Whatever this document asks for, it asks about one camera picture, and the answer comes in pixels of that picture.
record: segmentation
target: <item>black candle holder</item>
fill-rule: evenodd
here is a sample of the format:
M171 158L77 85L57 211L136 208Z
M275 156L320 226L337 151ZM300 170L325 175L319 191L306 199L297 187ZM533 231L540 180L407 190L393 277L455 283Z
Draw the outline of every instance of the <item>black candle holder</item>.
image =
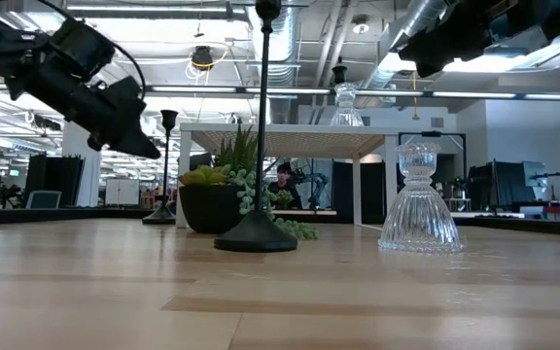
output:
M233 252L284 252L295 250L298 240L275 225L263 208L264 127L267 104L267 71L269 68L269 36L271 22L278 18L281 0L257 0L256 10L262 19L261 107L259 108L259 139L257 161L257 196L254 211L230 231L215 238L215 248Z
M176 124L176 116L178 115L175 111L163 110L161 111L161 124L165 129L165 161L163 163L163 198L161 201L161 206L151 215L142 219L142 224L149 225L175 225L176 216L167 207L167 162L168 162L168 152L170 149L170 132Z

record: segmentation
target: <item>white table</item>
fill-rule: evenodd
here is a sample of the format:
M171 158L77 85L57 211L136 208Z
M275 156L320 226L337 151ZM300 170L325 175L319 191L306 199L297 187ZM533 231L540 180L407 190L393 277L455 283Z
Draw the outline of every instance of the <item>white table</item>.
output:
M247 129L250 125L241 125ZM219 151L222 140L234 140L236 124L181 123L181 155L179 176L190 169L190 151L193 142L207 152ZM252 125L252 135L258 136L258 126ZM354 224L362 224L360 159L385 145L384 159L397 161L397 135L399 130L387 127L352 127L323 125L270 124L265 128L265 155L293 158L346 158L353 159ZM397 167L386 166L386 202L392 204L397 195ZM176 225L186 228L181 197L178 197Z

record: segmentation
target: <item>black candlestick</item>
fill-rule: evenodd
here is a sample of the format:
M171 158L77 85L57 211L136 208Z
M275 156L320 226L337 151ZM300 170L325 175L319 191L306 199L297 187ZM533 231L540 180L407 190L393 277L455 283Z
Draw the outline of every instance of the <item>black candlestick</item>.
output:
M298 240L275 225L263 208L264 127L267 107L267 69L271 22L278 18L281 0L257 0L257 14L262 19L261 107L259 108L259 142L257 154L257 196L254 211L233 229L215 238L215 248L234 252L283 252L295 250Z
M174 225L176 223L176 216L174 213L170 211L167 207L167 160L168 160L168 152L170 149L170 132L174 128L176 124L176 116L178 115L177 112L163 110L161 111L161 124L165 129L165 161L163 163L163 197L161 201L161 206L155 211L155 213L147 216L146 218L142 219L142 224L155 224L155 225L163 225L163 224L171 224Z

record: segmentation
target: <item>person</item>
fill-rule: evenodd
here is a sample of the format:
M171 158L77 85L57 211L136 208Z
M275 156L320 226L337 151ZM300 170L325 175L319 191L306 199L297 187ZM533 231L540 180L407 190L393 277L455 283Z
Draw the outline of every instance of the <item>person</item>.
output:
M276 194L283 190L288 191L293 197L288 207L290 209L302 209L301 197L299 197L295 184L291 182L291 172L291 165L289 163L278 165L278 181L269 184L269 191Z

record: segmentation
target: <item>glass vase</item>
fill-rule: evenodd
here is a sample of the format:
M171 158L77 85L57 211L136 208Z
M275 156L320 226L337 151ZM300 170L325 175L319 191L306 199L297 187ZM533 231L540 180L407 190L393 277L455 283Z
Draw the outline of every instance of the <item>glass vase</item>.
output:
M462 249L451 213L431 187L439 145L397 147L405 187L393 201L379 239L385 249L451 253Z
M333 126L364 126L360 113L354 108L356 86L351 83L341 83L334 88L336 91L336 112L330 125Z

